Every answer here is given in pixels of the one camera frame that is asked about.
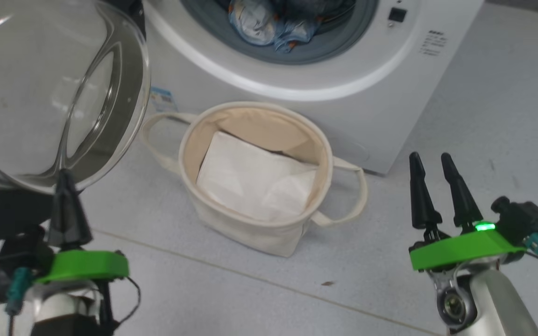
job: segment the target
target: green plastic bracket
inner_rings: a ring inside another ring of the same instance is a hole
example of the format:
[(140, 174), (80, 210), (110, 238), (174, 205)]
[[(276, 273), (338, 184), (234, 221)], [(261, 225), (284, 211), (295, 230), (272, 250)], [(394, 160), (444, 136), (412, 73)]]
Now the green plastic bracket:
[(511, 245), (496, 230), (476, 231), (446, 238), (410, 252), (414, 270), (431, 270), (440, 266), (506, 253), (526, 251)]
[(35, 282), (117, 279), (130, 276), (128, 259), (110, 251), (72, 250), (55, 255), (51, 271)]

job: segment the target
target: washing machine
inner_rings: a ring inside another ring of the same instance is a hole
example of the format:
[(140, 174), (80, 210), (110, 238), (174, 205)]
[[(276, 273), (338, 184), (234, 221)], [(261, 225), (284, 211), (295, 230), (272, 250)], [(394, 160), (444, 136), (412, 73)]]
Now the washing machine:
[(152, 83), (180, 112), (272, 102), (325, 132), (336, 156), (386, 174), (482, 0), (352, 0), (290, 53), (243, 41), (229, 0), (146, 0)]

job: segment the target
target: canvas storage basket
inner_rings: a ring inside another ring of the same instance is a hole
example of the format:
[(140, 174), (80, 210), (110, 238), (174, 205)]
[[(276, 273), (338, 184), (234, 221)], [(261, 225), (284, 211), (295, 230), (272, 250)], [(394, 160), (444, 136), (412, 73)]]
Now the canvas storage basket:
[[(149, 141), (153, 125), (168, 118), (190, 123), (182, 138), (177, 160), (161, 153)], [(196, 181), (217, 131), (232, 134), (267, 151), (316, 164), (318, 169), (305, 211), (286, 220), (259, 221), (228, 209), (205, 195)], [(363, 170), (334, 157), (326, 136), (314, 123), (278, 105), (232, 102), (208, 109), (200, 115), (158, 113), (143, 124), (141, 140), (163, 168), (182, 178), (200, 219), (228, 238), (266, 253), (289, 257), (311, 221), (322, 227), (350, 221), (360, 215), (367, 204), (368, 188)], [(341, 219), (330, 219), (317, 210), (331, 185), (334, 167), (354, 172), (359, 182), (357, 203)]]

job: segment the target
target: label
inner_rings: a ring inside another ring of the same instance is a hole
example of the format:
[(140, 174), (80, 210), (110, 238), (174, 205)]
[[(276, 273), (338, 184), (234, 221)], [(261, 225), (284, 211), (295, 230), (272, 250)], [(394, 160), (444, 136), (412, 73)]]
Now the label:
[(177, 112), (177, 106), (170, 91), (152, 86), (149, 102), (155, 106), (156, 112)]
[(429, 30), (427, 37), (420, 47), (420, 53), (428, 56), (439, 56), (442, 49), (446, 46), (448, 38), (443, 32)]

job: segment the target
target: gray floor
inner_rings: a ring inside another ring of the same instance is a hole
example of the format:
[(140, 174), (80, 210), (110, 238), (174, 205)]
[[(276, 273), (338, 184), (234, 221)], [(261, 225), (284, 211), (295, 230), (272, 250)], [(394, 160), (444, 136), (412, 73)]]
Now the gray floor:
[[(139, 142), (83, 194), (96, 240), (121, 249), (143, 288), (141, 310), (118, 330), (134, 335), (401, 335), (445, 333), (425, 274), (407, 248), (407, 157), (419, 151), (436, 208), (453, 207), (439, 156), (448, 151), (485, 217), (497, 196), (538, 204), (538, 14), (485, 5), (386, 178), (367, 176), (367, 211), (337, 228), (313, 227), (289, 259), (272, 257), (203, 227), (177, 177)], [(353, 178), (337, 174), (323, 210), (350, 207)], [(538, 262), (502, 270), (538, 323)], [(322, 286), (333, 281), (330, 287)], [(119, 316), (130, 285), (113, 285)], [(28, 335), (23, 316), (18, 335)], [(6, 317), (0, 307), (0, 335)]]

